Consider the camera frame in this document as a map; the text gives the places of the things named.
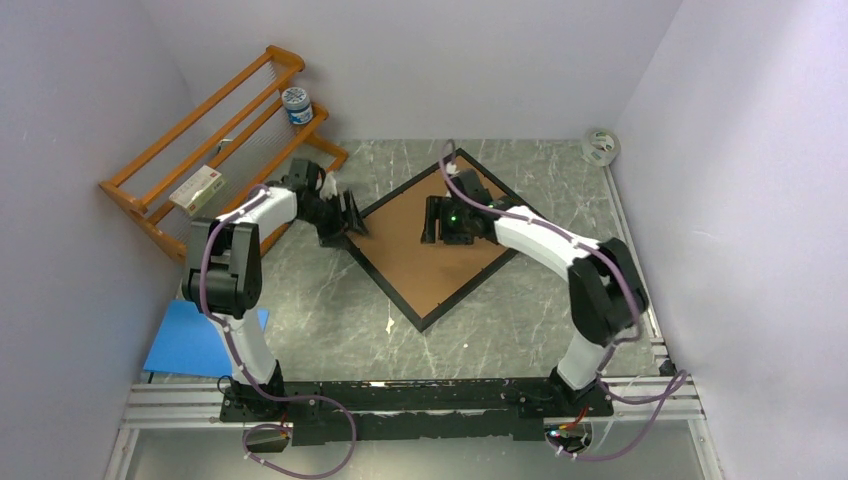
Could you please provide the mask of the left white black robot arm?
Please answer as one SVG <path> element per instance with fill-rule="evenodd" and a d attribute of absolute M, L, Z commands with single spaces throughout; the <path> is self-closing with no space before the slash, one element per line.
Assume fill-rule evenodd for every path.
<path fill-rule="evenodd" d="M 296 159 L 281 179 L 252 186 L 233 209 L 193 220 L 186 246 L 182 295 L 215 326 L 230 361 L 232 392 L 245 396 L 262 420 L 277 418 L 287 395 L 254 317 L 263 288 L 261 244 L 295 222 L 313 226 L 325 248 L 343 247 L 350 233 L 368 233 L 353 192 L 317 163 Z"/>

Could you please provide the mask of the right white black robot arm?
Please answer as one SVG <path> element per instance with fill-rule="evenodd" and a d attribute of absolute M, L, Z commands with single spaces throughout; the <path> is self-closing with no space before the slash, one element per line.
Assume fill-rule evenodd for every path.
<path fill-rule="evenodd" d="M 572 415 L 588 401 L 624 331 L 639 329 L 649 299 L 629 247 L 567 231 L 508 196 L 493 198 L 476 171 L 451 176 L 444 196 L 425 201 L 424 244 L 470 245 L 477 238 L 516 250 L 566 281 L 576 330 L 552 371 L 553 408 Z"/>

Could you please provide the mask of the orange wooden rack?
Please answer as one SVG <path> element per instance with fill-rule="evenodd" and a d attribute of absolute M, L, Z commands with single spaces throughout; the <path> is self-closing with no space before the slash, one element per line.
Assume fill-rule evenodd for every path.
<path fill-rule="evenodd" d="M 112 177 L 99 183 L 109 197 L 173 262 L 185 261 L 193 214 L 171 195 L 204 166 L 225 183 L 197 216 L 224 213 L 243 202 L 249 189 L 278 179 L 305 150 L 317 153 L 328 171 L 349 157 L 324 138 L 327 109 L 314 102 L 304 125 L 289 120 L 282 94 L 305 68 L 301 56 L 276 45 L 265 51 L 171 127 Z"/>

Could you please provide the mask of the blue white jar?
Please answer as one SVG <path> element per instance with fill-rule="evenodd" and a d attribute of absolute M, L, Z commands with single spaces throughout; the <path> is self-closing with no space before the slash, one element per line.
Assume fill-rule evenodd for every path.
<path fill-rule="evenodd" d="M 281 93 L 281 100 L 292 125 L 304 126 L 314 118 L 312 102 L 304 88 L 297 86 L 286 88 Z"/>

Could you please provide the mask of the white red small box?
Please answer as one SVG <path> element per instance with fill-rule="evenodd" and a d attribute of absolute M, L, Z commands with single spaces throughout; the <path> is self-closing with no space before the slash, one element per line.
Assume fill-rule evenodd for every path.
<path fill-rule="evenodd" d="M 225 184 L 222 173 L 203 165 L 169 195 L 169 201 L 184 213 L 194 216 Z"/>

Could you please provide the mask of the clear tape roll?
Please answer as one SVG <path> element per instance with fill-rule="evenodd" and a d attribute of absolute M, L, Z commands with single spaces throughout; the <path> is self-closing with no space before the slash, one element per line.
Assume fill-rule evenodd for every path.
<path fill-rule="evenodd" d="M 589 128 L 581 138 L 581 158 L 590 165 L 607 167 L 617 158 L 621 147 L 620 140 L 611 130 Z"/>

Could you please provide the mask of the blue paper sheet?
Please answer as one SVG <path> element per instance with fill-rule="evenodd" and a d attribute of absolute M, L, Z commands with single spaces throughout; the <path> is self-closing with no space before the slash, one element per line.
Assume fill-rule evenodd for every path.
<path fill-rule="evenodd" d="M 219 378 L 233 373 L 220 325 L 192 301 L 174 300 L 165 313 L 143 369 Z"/>

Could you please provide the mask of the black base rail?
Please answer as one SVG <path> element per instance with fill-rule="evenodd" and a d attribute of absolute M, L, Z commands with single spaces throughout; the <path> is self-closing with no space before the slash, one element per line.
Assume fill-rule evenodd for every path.
<path fill-rule="evenodd" d="M 286 382 L 277 402 L 249 386 L 222 393 L 222 423 L 286 424 L 296 446 L 489 436 L 535 441 L 558 424 L 614 413 L 599 387 L 573 393 L 548 377 Z"/>

